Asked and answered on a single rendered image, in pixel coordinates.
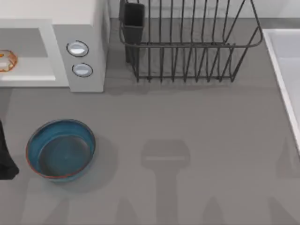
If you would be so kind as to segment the small round microwave knob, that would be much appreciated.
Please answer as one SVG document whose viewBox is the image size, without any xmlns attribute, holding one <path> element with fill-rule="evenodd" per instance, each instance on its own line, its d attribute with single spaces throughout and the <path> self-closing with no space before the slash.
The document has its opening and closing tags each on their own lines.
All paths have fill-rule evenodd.
<svg viewBox="0 0 300 225">
<path fill-rule="evenodd" d="M 86 63 L 79 63 L 72 66 L 72 72 L 78 77 L 88 77 L 93 74 L 93 68 Z"/>
</svg>

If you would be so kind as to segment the black cutlery holder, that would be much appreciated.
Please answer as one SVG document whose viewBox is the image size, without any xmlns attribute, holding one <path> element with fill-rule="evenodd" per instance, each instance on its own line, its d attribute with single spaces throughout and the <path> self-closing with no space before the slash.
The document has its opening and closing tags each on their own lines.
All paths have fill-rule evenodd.
<svg viewBox="0 0 300 225">
<path fill-rule="evenodd" d="M 143 36 L 145 5 L 120 0 L 119 20 L 125 42 L 139 45 Z"/>
</svg>

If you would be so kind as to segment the large round microwave knob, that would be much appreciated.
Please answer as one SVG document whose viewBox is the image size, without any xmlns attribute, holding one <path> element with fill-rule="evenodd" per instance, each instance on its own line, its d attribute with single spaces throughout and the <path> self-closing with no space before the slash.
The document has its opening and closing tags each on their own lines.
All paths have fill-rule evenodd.
<svg viewBox="0 0 300 225">
<path fill-rule="evenodd" d="M 68 43 L 66 49 L 67 52 L 74 57 L 84 57 L 89 53 L 89 47 L 79 40 Z"/>
</svg>

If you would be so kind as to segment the blue bowl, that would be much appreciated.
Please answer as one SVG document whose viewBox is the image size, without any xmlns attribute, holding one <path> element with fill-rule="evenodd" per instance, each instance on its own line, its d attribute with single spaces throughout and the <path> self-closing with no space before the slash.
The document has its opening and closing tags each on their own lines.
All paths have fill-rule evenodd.
<svg viewBox="0 0 300 225">
<path fill-rule="evenodd" d="M 70 182 L 90 168 L 95 152 L 95 135 L 88 125 L 74 119 L 51 120 L 32 133 L 26 161 L 46 180 Z"/>
</svg>

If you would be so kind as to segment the pale microwave oven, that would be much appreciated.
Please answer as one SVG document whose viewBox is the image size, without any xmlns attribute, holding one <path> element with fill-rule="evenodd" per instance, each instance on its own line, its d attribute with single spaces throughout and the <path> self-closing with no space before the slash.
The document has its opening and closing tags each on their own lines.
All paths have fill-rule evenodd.
<svg viewBox="0 0 300 225">
<path fill-rule="evenodd" d="M 0 50 L 18 58 L 0 73 L 0 87 L 68 87 L 72 92 L 103 92 L 110 38 L 107 0 L 0 0 Z M 76 40 L 89 47 L 74 57 L 66 46 Z M 88 77 L 72 66 L 86 63 Z"/>
</svg>

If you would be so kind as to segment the white sink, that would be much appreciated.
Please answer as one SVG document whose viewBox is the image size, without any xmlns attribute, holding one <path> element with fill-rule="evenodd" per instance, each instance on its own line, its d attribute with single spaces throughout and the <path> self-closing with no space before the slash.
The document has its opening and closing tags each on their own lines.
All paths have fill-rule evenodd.
<svg viewBox="0 0 300 225">
<path fill-rule="evenodd" d="M 300 29 L 263 29 L 300 156 Z"/>
</svg>

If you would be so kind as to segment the orange glazed doughnut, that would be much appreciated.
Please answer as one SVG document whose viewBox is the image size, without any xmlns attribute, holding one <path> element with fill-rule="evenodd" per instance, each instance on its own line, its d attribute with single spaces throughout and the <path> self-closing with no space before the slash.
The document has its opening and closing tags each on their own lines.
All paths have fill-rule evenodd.
<svg viewBox="0 0 300 225">
<path fill-rule="evenodd" d="M 18 58 L 11 50 L 0 50 L 0 73 L 11 71 L 17 62 Z"/>
</svg>

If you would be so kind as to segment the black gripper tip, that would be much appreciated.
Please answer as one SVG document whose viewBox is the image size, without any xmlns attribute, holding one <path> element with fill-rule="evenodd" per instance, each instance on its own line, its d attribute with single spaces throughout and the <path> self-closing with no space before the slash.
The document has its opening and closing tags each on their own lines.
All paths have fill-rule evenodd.
<svg viewBox="0 0 300 225">
<path fill-rule="evenodd" d="M 19 168 L 8 151 L 2 121 L 0 120 L 0 180 L 13 180 Z"/>
</svg>

